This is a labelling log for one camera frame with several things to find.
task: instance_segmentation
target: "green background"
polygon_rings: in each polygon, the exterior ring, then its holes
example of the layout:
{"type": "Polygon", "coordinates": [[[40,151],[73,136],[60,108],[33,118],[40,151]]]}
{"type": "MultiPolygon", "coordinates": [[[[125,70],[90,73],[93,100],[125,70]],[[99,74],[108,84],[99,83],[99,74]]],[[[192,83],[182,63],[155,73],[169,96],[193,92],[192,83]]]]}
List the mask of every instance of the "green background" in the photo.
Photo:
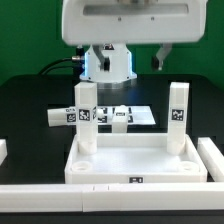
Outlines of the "green background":
{"type": "MultiPolygon", "coordinates": [[[[61,6],[62,0],[0,1],[0,84],[74,55],[61,39],[61,6]]],[[[137,74],[199,74],[224,89],[224,0],[209,0],[205,36],[195,44],[174,45],[162,72],[150,68],[158,45],[128,47],[137,74]]]]}

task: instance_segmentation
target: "black surface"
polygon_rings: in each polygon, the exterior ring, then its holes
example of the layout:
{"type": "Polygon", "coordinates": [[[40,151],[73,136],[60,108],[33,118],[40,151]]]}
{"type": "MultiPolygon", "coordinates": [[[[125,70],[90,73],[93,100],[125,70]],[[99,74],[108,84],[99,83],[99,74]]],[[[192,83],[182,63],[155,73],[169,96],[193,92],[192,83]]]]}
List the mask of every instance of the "black surface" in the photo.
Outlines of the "black surface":
{"type": "MultiPolygon", "coordinates": [[[[131,126],[128,132],[166,132],[171,81],[190,82],[187,133],[194,144],[211,137],[224,150],[224,93],[194,75],[139,76],[138,84],[98,92],[102,106],[150,105],[154,126],[131,126]]],[[[47,109],[74,105],[72,76],[17,76],[0,87],[0,137],[8,157],[0,184],[64,183],[64,167],[75,129],[48,127],[47,109]]],[[[100,127],[100,132],[110,127],[100,127]]],[[[0,214],[0,223],[222,223],[223,211],[0,214]]]]}

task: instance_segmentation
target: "black cable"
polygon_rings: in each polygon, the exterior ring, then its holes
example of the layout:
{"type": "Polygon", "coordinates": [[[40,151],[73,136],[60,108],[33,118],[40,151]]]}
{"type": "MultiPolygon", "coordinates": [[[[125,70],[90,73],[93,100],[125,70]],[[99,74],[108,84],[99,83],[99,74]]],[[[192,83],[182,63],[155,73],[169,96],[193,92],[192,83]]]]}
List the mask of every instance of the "black cable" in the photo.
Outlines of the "black cable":
{"type": "Polygon", "coordinates": [[[56,61],[50,63],[50,64],[46,65],[44,68],[42,68],[40,70],[40,72],[38,73],[38,75],[43,75],[50,67],[60,64],[62,62],[66,62],[66,61],[72,61],[72,58],[63,58],[63,59],[59,59],[59,60],[56,60],[56,61]]]}
{"type": "Polygon", "coordinates": [[[65,69],[65,68],[74,68],[74,66],[57,66],[57,67],[49,68],[44,73],[42,73],[42,75],[47,75],[52,70],[65,69]]]}

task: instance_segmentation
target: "blue light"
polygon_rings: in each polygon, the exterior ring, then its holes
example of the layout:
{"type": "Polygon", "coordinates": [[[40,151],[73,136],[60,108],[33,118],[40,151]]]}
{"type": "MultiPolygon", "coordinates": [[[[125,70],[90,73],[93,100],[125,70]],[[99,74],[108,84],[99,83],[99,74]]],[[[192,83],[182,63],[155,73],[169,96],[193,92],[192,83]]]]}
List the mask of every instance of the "blue light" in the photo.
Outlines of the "blue light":
{"type": "Polygon", "coordinates": [[[88,60],[89,58],[88,58],[88,54],[87,53],[85,53],[85,77],[88,77],[88,62],[89,62],[89,60],[88,60]]]}
{"type": "Polygon", "coordinates": [[[130,62],[130,76],[133,75],[133,72],[132,72],[132,53],[130,52],[129,53],[129,62],[130,62]]]}

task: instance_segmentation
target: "white tray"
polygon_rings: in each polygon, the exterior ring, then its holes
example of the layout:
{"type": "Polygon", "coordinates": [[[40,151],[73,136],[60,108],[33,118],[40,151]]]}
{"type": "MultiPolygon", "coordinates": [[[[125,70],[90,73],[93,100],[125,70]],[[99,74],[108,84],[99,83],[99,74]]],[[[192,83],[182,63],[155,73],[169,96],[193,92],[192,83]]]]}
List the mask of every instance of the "white tray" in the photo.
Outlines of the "white tray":
{"type": "Polygon", "coordinates": [[[167,134],[98,134],[97,153],[79,153],[74,138],[65,168],[67,184],[206,182],[207,170],[186,135],[185,152],[166,151],[167,134]],[[194,168],[187,170],[186,163],[194,168]]]}

